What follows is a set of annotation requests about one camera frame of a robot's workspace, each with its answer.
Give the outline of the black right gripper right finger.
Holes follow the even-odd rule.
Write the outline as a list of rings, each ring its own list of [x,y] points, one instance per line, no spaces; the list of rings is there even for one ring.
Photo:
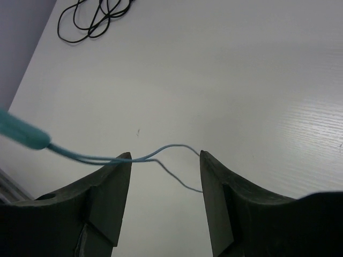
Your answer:
[[[206,151],[200,177],[213,256],[342,256],[342,193],[266,190]]]

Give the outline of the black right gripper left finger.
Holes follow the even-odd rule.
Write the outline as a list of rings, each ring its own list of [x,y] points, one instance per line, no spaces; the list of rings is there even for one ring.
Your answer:
[[[131,164],[112,164],[35,200],[1,205],[1,256],[111,256]]]

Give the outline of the aluminium frame rail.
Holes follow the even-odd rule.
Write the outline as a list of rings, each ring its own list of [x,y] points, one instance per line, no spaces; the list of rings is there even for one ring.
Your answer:
[[[0,179],[1,203],[13,203],[18,201],[34,199],[28,192],[26,192],[17,182],[15,182],[3,170],[1,170]]]

